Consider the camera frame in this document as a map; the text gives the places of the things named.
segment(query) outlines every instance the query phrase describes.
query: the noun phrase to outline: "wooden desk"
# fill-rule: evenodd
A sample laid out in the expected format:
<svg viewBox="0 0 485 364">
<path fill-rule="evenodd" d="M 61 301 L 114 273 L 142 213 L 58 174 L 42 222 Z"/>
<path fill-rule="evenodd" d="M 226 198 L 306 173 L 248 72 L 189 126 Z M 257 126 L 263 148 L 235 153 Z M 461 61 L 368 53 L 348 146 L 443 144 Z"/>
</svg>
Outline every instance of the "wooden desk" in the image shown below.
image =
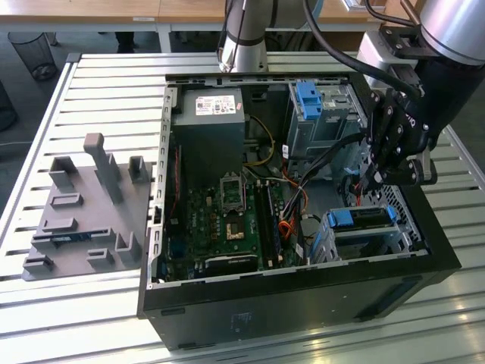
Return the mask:
<svg viewBox="0 0 485 364">
<path fill-rule="evenodd" d="M 161 23 L 222 23 L 225 0 L 160 0 Z M 378 23 L 369 13 L 349 13 L 342 0 L 325 0 L 319 17 L 321 24 Z"/>
<path fill-rule="evenodd" d="M 170 32 L 221 30 L 224 2 L 225 0 L 160 0 L 157 29 L 162 51 L 171 52 Z M 318 23 L 322 31 L 362 33 L 377 30 L 382 24 L 366 11 L 348 12 L 342 0 L 325 0 Z"/>
<path fill-rule="evenodd" d="M 159 0 L 0 0 L 0 30 L 154 30 Z"/>
</svg>

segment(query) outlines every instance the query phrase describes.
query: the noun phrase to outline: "floor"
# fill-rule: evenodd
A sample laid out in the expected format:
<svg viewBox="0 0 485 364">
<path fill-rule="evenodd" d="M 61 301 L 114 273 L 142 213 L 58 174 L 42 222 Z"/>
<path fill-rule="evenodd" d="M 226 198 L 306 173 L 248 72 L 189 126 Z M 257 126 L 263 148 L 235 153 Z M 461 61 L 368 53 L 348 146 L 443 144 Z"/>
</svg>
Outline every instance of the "floor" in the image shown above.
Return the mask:
<svg viewBox="0 0 485 364">
<path fill-rule="evenodd" d="M 52 54 L 60 70 L 71 52 L 115 53 L 117 50 L 113 33 L 58 33 L 57 38 L 59 44 L 52 47 Z M 216 33 L 207 33 L 203 37 L 192 34 L 183 41 L 176 36 L 172 38 L 174 52 L 210 52 L 217 44 Z M 135 42 L 139 46 L 136 52 L 160 52 L 158 36 L 155 33 L 137 33 Z M 15 125 L 0 132 L 1 213 L 30 147 L 28 143 L 9 146 L 2 144 L 33 140 L 58 78 L 45 82 L 34 81 L 9 44 L 7 33 L 0 33 L 0 64 L 0 81 L 19 114 L 19 121 Z M 485 127 L 482 125 L 482 121 L 485 121 L 485 107 L 482 103 L 484 97 L 485 83 L 452 124 L 482 170 L 485 170 Z"/>
</svg>

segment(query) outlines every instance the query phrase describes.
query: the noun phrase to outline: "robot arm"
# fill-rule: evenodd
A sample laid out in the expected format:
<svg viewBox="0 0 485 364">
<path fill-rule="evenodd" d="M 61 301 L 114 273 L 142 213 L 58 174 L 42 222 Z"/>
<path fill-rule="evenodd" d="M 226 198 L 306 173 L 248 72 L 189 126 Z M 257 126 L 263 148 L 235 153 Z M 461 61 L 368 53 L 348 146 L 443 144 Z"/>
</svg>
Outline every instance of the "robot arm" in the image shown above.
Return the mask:
<svg viewBox="0 0 485 364">
<path fill-rule="evenodd" d="M 320 14 L 323 0 L 311 0 Z M 301 0 L 229 0 L 226 6 L 227 35 L 219 52 L 223 72 L 268 70 L 264 33 L 267 28 L 298 29 L 305 22 Z"/>
<path fill-rule="evenodd" d="M 485 78 L 485 2 L 428 0 L 421 25 L 382 27 L 380 41 L 397 58 L 417 61 L 389 71 L 421 91 L 417 99 L 388 89 L 373 93 L 366 131 L 371 146 L 360 188 L 434 184 L 430 151 L 443 128 Z"/>
<path fill-rule="evenodd" d="M 485 1 L 427 0 L 420 24 L 413 25 L 418 23 L 414 16 L 415 21 L 407 23 L 410 27 L 382 27 L 375 40 L 379 44 L 371 42 L 369 52 L 384 45 L 388 58 L 397 61 L 374 65 L 326 42 L 314 20 L 322 5 L 321 0 L 230 0 L 227 38 L 219 53 L 221 70 L 266 71 L 266 28 L 308 23 L 330 55 L 390 87 L 385 93 L 369 95 L 366 140 L 370 153 L 356 193 L 381 184 L 435 183 L 430 151 L 485 78 Z"/>
</svg>

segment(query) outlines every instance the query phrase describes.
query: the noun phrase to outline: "power supply label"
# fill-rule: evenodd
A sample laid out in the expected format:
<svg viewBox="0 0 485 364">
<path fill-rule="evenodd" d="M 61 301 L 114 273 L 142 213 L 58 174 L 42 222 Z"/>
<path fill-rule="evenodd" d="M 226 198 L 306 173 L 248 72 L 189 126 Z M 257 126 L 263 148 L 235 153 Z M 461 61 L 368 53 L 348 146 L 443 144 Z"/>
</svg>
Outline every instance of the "power supply label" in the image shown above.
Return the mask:
<svg viewBox="0 0 485 364">
<path fill-rule="evenodd" d="M 234 96 L 201 96 L 196 100 L 196 115 L 236 114 Z"/>
</svg>

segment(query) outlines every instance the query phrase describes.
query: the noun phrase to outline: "yellow cable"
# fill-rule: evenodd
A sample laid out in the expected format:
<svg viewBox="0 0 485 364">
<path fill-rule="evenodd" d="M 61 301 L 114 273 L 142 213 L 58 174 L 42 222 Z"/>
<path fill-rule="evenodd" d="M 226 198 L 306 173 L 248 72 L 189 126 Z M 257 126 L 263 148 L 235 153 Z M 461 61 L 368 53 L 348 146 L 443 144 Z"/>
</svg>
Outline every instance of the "yellow cable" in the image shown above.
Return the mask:
<svg viewBox="0 0 485 364">
<path fill-rule="evenodd" d="M 258 122 L 258 124 L 261 125 L 261 127 L 268 134 L 268 136 L 270 137 L 270 140 L 271 140 L 271 151 L 270 151 L 270 155 L 267 158 L 263 159 L 262 161 L 244 163 L 245 166 L 255 167 L 257 165 L 265 165 L 266 163 L 268 163 L 271 160 L 271 158 L 273 158 L 274 139 L 273 139 L 273 136 L 271 135 L 271 132 L 269 131 L 269 129 L 266 127 L 266 125 L 263 124 L 263 122 L 261 120 L 259 120 L 256 116 L 253 116 L 253 115 L 251 115 L 251 118 L 255 119 Z"/>
</svg>

